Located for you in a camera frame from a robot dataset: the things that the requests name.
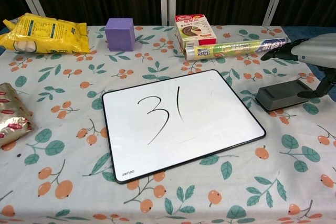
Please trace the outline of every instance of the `cardboard box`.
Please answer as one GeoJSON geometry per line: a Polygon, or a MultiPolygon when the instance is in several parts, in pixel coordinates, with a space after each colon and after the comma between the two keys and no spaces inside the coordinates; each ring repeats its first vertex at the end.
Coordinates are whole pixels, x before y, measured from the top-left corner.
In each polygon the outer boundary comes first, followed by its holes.
{"type": "Polygon", "coordinates": [[[216,43],[216,35],[203,14],[175,16],[175,34],[181,52],[186,47],[216,43]]]}

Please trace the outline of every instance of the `handwritten number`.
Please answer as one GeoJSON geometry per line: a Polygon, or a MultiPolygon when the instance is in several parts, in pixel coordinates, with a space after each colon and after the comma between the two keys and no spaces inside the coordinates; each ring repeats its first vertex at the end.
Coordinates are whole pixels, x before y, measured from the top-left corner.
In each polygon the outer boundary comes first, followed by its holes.
{"type": "Polygon", "coordinates": [[[183,122],[183,118],[180,113],[180,106],[179,106],[179,93],[180,93],[180,86],[177,87],[177,95],[176,95],[176,105],[177,105],[177,111],[179,112],[180,118],[183,122]]]}
{"type": "Polygon", "coordinates": [[[155,96],[155,95],[152,95],[152,96],[150,96],[150,97],[145,97],[145,98],[141,99],[141,100],[138,102],[138,104],[139,104],[141,101],[143,101],[143,100],[145,100],[145,99],[147,99],[147,98],[151,98],[151,97],[158,98],[159,102],[158,102],[158,104],[157,104],[151,111],[149,111],[149,112],[147,113],[147,115],[149,115],[150,113],[152,113],[152,112],[154,112],[154,111],[161,110],[161,111],[164,111],[164,112],[167,113],[167,119],[166,119],[165,123],[163,124],[163,126],[161,127],[161,129],[159,130],[159,132],[155,135],[155,137],[154,137],[154,138],[153,138],[147,145],[151,144],[151,143],[154,141],[154,139],[160,134],[160,132],[161,132],[161,131],[163,130],[163,128],[166,126],[166,124],[167,124],[167,122],[168,122],[168,120],[169,120],[169,117],[170,117],[170,114],[169,114],[169,111],[168,111],[168,110],[165,110],[165,109],[157,109],[157,107],[158,107],[159,104],[161,103],[161,98],[160,98],[160,97],[157,97],[157,96],[155,96]]]}

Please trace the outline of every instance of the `tablecloth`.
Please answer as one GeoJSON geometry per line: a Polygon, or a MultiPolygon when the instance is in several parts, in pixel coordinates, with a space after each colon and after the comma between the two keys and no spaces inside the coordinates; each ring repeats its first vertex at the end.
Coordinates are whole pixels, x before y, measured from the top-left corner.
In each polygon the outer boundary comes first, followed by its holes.
{"type": "MultiPolygon", "coordinates": [[[[335,103],[326,95],[266,113],[255,100],[260,87],[289,80],[315,88],[304,63],[262,54],[186,62],[173,27],[134,29],[133,52],[110,52],[104,27],[90,26],[88,54],[0,56],[1,82],[16,89],[36,125],[0,150],[0,223],[335,222],[335,103]],[[208,69],[221,73],[266,137],[117,184],[101,96],[208,69]]],[[[213,29],[218,42],[286,36],[281,27],[213,29]]]]}

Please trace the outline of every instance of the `plastic wrap roll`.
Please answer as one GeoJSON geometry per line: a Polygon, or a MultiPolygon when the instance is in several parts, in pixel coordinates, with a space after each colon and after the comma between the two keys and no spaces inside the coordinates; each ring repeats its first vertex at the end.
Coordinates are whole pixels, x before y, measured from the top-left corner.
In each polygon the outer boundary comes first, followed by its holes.
{"type": "Polygon", "coordinates": [[[261,40],[247,40],[213,44],[206,46],[186,47],[184,57],[186,60],[201,60],[232,55],[267,52],[287,43],[287,38],[273,38],[261,40]]]}

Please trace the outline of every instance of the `gold foil bag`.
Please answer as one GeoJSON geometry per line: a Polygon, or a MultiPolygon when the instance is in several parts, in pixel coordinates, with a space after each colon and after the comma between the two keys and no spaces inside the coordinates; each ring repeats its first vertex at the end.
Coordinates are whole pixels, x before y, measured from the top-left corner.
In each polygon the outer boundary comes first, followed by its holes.
{"type": "Polygon", "coordinates": [[[0,85],[0,146],[32,130],[32,118],[9,83],[0,85]]]}

